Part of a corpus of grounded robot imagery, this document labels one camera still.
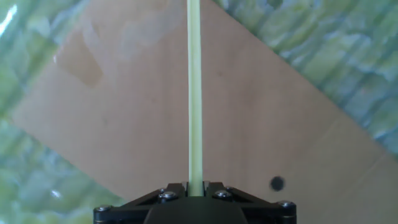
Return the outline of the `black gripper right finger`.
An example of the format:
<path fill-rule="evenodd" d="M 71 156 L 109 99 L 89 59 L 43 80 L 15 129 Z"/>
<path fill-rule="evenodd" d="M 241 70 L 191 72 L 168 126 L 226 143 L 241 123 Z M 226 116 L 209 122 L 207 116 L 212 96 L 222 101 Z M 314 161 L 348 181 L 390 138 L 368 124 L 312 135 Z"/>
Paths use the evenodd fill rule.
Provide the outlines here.
<path fill-rule="evenodd" d="M 203 193 L 236 223 L 297 223 L 297 206 L 288 200 L 268 202 L 221 182 L 204 182 Z"/>

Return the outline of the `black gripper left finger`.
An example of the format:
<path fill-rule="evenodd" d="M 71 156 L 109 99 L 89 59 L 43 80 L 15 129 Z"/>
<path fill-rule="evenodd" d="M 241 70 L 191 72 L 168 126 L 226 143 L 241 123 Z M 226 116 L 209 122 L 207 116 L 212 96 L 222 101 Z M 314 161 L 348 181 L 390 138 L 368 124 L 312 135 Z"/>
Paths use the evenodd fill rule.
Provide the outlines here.
<path fill-rule="evenodd" d="M 93 210 L 93 224 L 144 223 L 157 205 L 188 196 L 188 182 L 168 184 L 121 206 L 100 205 Z"/>

